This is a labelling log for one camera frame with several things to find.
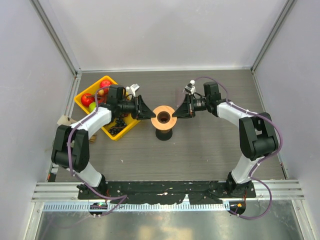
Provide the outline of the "dark red glass carafe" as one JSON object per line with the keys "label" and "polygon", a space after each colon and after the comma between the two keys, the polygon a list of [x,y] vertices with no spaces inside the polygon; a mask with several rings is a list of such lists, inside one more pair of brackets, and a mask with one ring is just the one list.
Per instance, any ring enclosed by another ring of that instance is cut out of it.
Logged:
{"label": "dark red glass carafe", "polygon": [[[161,123],[161,124],[166,124],[169,122],[170,120],[170,116],[169,115],[159,115],[157,117],[157,120]],[[159,130],[156,129],[155,130],[155,135],[156,137],[161,140],[161,141],[168,141],[172,135],[173,135],[173,130],[172,129],[168,129],[168,130]]]}

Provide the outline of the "round wooden ring holder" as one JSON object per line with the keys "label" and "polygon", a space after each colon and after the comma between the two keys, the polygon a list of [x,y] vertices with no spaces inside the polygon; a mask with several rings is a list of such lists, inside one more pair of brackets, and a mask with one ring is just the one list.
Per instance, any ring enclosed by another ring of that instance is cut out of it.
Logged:
{"label": "round wooden ring holder", "polygon": [[152,125],[159,131],[169,131],[177,123],[177,117],[173,116],[175,110],[168,105],[160,105],[153,110],[155,117],[151,118]]}

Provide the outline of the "yellow plastic tray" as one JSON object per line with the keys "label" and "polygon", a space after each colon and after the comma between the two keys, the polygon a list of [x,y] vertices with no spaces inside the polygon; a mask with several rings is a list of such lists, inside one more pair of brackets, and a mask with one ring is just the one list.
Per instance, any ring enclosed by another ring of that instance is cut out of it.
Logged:
{"label": "yellow plastic tray", "polygon": [[[108,80],[110,83],[117,85],[118,83],[113,80],[110,76],[105,75],[102,78],[100,78],[99,80],[97,80],[96,82],[94,82],[93,84],[91,84],[90,86],[88,86],[86,89],[84,89],[82,92],[78,93],[75,97],[74,97],[74,102],[87,114],[89,115],[92,111],[89,108],[88,105],[88,100],[85,100],[86,104],[83,105],[82,103],[82,96],[85,94],[95,94],[96,91],[100,88],[100,83],[103,81]],[[130,114],[125,114],[122,115],[120,117],[123,122],[126,124],[126,126],[122,126],[122,127],[116,127],[117,123],[116,123],[116,119],[107,124],[104,125],[101,130],[113,141],[118,141],[120,140],[127,132],[129,132],[132,128],[134,128],[139,122],[140,120],[136,120],[133,119],[132,116]]]}

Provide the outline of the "clear pink cone dripper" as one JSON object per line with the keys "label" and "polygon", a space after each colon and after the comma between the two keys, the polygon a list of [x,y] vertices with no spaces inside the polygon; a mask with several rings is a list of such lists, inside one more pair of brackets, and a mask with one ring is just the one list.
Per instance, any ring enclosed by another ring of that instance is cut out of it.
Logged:
{"label": "clear pink cone dripper", "polygon": [[175,107],[178,108],[185,99],[185,89],[184,88],[176,88],[175,89]]}

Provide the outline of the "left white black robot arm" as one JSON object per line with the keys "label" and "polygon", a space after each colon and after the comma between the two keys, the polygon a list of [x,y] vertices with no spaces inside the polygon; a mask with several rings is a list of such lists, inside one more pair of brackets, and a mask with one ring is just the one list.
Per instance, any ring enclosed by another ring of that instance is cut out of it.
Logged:
{"label": "left white black robot arm", "polygon": [[122,114],[136,120],[154,118],[155,113],[144,103],[141,95],[126,96],[126,88],[119,84],[107,86],[105,104],[96,108],[71,125],[61,124],[55,133],[51,161],[77,177],[96,199],[108,199],[105,177],[90,163],[89,139],[103,126],[110,124]]}

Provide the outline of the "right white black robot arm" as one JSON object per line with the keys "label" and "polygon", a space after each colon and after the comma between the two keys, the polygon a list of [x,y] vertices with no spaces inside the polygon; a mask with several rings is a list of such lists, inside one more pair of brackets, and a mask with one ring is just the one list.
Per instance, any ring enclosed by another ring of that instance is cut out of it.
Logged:
{"label": "right white black robot arm", "polygon": [[208,111],[238,128],[241,157],[229,172],[224,190],[226,194],[238,197],[247,190],[260,164],[279,149],[279,141],[268,113],[256,113],[237,106],[228,98],[222,98],[220,88],[221,84],[210,80],[204,83],[204,94],[201,95],[196,92],[195,81],[191,80],[184,88],[184,99],[173,117],[194,118],[196,112]]}

